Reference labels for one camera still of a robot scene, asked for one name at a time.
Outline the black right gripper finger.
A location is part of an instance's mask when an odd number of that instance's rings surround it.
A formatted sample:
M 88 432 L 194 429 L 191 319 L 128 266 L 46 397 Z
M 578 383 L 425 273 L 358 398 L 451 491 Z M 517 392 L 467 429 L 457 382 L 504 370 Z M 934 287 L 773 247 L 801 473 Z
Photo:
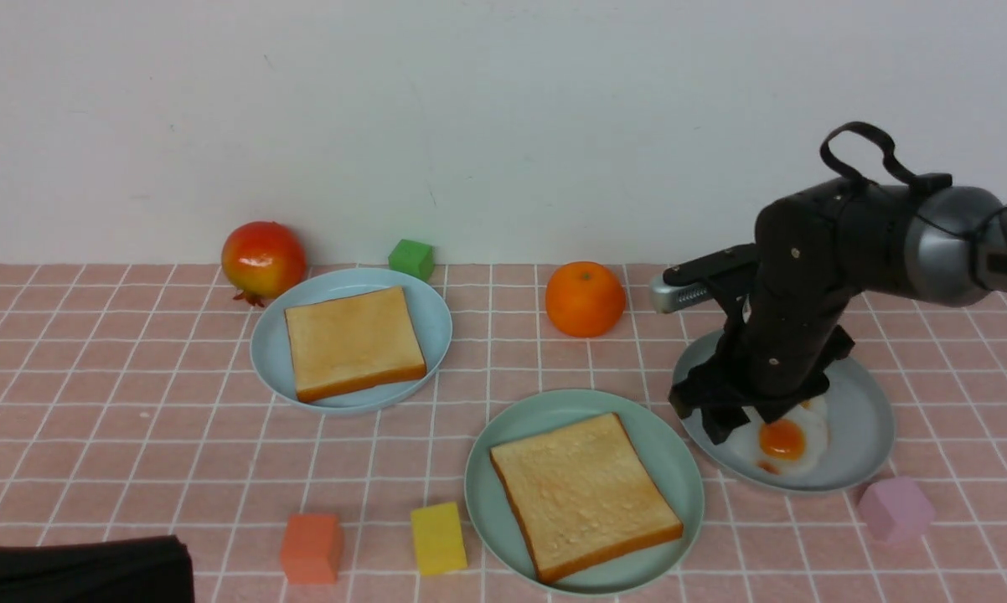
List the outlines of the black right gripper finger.
M 741 407 L 705 407 L 701 409 L 701 426 L 713 446 L 726 442 L 734 430 L 750 424 Z

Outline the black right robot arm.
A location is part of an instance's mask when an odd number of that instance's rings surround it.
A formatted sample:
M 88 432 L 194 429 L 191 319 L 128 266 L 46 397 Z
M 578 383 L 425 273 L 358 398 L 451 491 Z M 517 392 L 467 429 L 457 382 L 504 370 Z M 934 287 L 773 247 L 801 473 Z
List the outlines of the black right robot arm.
M 669 267 L 650 289 L 657 312 L 711 299 L 726 315 L 713 354 L 668 394 L 720 444 L 746 409 L 772 423 L 828 392 L 855 347 L 842 314 L 864 291 L 949 308 L 1007 293 L 1007 204 L 985 188 L 837 178 L 762 209 L 752 243 Z

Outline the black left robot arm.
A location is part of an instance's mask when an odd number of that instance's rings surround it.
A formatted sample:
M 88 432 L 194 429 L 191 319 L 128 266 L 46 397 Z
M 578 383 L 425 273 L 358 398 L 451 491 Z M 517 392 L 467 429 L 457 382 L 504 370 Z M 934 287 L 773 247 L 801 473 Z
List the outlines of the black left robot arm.
M 0 602 L 194 602 L 194 567 L 174 535 L 0 546 Z

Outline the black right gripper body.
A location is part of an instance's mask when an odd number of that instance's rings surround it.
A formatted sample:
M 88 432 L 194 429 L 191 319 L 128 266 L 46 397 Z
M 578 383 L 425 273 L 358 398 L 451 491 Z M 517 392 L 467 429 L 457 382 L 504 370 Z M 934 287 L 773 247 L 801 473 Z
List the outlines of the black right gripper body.
M 669 283 L 702 285 L 728 317 L 713 355 L 669 390 L 683 419 L 699 411 L 707 424 L 740 424 L 750 408 L 774 423 L 825 393 L 825 368 L 852 350 L 839 319 L 855 290 L 825 260 L 734 245 L 672 266 Z

